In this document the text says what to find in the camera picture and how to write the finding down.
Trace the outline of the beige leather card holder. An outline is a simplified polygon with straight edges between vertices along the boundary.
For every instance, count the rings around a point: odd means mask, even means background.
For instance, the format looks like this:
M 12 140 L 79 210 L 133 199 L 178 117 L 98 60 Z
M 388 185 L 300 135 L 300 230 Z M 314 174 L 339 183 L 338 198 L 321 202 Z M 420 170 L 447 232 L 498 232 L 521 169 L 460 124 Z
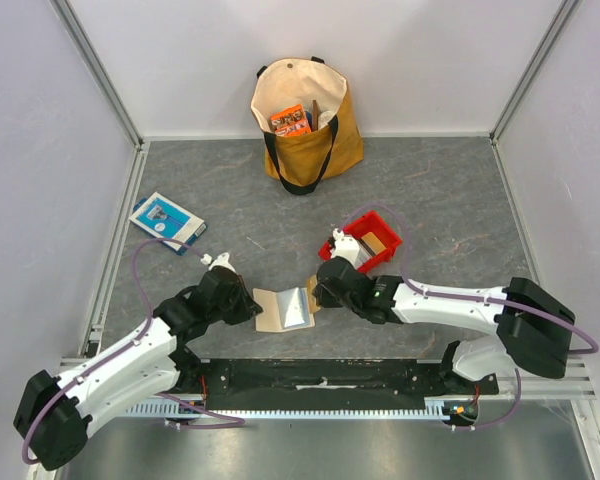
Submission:
M 313 290 L 317 278 L 311 276 L 304 287 L 274 292 L 253 289 L 253 298 L 263 311 L 255 317 L 255 330 L 260 333 L 287 333 L 313 328 L 315 314 L 321 309 Z

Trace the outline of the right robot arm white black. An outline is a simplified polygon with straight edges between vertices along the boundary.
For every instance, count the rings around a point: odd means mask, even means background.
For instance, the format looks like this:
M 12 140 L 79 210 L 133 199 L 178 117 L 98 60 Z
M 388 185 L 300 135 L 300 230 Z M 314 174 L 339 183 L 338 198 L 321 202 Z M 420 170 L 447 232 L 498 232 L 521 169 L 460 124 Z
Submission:
M 346 308 L 373 324 L 435 324 L 480 333 L 447 347 L 437 377 L 449 393 L 515 368 L 548 379 L 566 372 L 575 316 L 526 278 L 484 289 L 441 287 L 397 275 L 369 277 L 337 257 L 320 266 L 312 294 L 321 308 Z

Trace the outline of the red plastic bin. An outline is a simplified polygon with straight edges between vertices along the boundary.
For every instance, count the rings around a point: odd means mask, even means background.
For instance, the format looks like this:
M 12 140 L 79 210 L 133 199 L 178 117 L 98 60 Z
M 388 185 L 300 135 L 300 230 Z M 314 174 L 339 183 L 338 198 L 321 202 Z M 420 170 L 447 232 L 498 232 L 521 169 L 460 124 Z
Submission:
M 323 261 L 345 258 L 357 271 L 366 274 L 389 262 L 402 243 L 402 238 L 378 212 L 371 210 L 341 229 L 334 229 L 318 256 Z

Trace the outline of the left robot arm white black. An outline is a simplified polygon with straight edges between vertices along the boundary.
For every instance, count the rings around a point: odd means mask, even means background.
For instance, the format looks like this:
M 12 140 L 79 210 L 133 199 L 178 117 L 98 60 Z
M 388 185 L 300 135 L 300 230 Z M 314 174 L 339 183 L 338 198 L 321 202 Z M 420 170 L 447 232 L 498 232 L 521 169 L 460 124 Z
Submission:
M 238 325 L 262 311 L 240 275 L 215 266 L 99 355 L 62 374 L 39 371 L 28 380 L 14 418 L 24 463 L 55 470 L 145 398 L 201 386 L 201 361 L 190 342 L 216 322 Z

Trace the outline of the gold credit card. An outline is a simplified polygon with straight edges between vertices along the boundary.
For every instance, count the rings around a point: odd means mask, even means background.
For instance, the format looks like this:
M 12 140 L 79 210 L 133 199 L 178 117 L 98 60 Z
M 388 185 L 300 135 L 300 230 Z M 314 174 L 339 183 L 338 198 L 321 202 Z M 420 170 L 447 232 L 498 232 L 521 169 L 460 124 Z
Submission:
M 374 232 L 367 232 L 365 235 L 363 235 L 361 237 L 361 242 L 373 256 L 381 254 L 386 249 L 384 243 L 376 236 Z

